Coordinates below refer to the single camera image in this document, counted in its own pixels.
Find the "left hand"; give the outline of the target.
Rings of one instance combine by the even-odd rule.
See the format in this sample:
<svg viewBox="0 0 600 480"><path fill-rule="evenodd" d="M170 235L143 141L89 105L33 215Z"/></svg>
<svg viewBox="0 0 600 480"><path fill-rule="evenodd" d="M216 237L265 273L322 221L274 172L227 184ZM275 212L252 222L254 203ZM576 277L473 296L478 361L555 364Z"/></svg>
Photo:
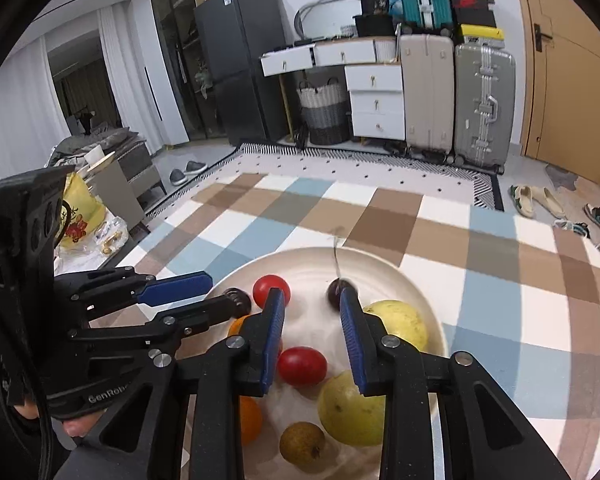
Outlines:
<svg viewBox="0 0 600 480"><path fill-rule="evenodd" d="M24 403L14 405L14 409L24 418L33 420L40 417L38 407L29 398L24 399ZM83 438L92 428L99 422L105 411L94 412L87 414L77 419L64 420L61 425L64 431L70 438Z"/></svg>

